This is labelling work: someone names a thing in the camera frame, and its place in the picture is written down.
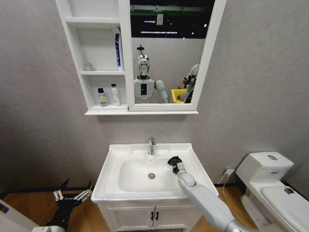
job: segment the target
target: toilet seat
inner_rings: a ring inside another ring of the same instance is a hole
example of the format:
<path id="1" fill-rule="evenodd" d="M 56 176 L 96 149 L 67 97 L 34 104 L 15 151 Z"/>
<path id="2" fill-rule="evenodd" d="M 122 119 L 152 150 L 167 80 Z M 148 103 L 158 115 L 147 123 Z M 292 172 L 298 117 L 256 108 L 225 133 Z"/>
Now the toilet seat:
<path id="1" fill-rule="evenodd" d="M 262 195 L 297 231 L 309 231 L 309 202 L 288 186 L 266 187 Z"/>

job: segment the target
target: mirror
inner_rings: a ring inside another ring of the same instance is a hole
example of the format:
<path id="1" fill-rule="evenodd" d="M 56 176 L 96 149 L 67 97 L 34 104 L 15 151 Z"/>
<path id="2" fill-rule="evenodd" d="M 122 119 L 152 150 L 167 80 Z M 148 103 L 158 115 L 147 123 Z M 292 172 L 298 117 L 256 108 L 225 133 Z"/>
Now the mirror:
<path id="1" fill-rule="evenodd" d="M 214 0 L 131 0 L 135 104 L 191 103 Z"/>

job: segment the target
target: faucet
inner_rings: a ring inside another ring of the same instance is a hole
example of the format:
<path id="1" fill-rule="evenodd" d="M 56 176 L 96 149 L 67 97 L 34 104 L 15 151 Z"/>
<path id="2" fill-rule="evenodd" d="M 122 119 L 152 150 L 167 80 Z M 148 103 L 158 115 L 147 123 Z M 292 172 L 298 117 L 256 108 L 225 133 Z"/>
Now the faucet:
<path id="1" fill-rule="evenodd" d="M 155 145 L 155 139 L 153 137 L 149 138 L 149 149 L 148 149 L 148 155 L 154 155 L 154 145 Z"/>

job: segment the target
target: wooden floor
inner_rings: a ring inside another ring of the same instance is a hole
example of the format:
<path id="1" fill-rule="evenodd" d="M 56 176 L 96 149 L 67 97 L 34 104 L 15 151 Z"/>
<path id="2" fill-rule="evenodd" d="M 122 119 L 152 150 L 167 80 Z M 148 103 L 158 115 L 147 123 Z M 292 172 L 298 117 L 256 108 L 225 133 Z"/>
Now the wooden floor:
<path id="1" fill-rule="evenodd" d="M 222 188 L 217 188 L 220 198 L 223 199 Z M 70 191 L 64 193 L 77 193 L 79 191 Z M 255 228 L 255 225 L 245 209 L 243 208 L 240 197 L 241 192 L 237 187 L 226 187 L 225 196 L 232 207 L 234 217 L 247 226 Z M 4 201 L 16 210 L 33 220 L 39 225 L 45 225 L 52 219 L 57 210 L 54 195 L 52 192 L 32 192 L 32 193 L 11 193 Z M 73 209 L 70 221 L 69 232 L 108 232 L 109 228 L 105 223 L 97 205 L 87 199 L 82 205 Z M 218 232 L 218 229 L 212 227 L 203 217 L 198 221 L 192 230 L 193 232 Z"/>

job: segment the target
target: white sink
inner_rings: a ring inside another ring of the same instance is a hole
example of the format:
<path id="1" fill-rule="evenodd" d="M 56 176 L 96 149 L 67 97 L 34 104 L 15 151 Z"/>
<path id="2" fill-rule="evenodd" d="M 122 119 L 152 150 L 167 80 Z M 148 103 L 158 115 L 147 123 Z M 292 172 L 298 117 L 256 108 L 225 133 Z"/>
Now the white sink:
<path id="1" fill-rule="evenodd" d="M 207 186 L 215 195 L 218 191 L 199 162 L 191 144 L 156 144 L 154 156 L 148 155 L 148 144 L 110 145 L 91 200 L 185 199 L 168 160 L 179 156 L 188 173 Z"/>

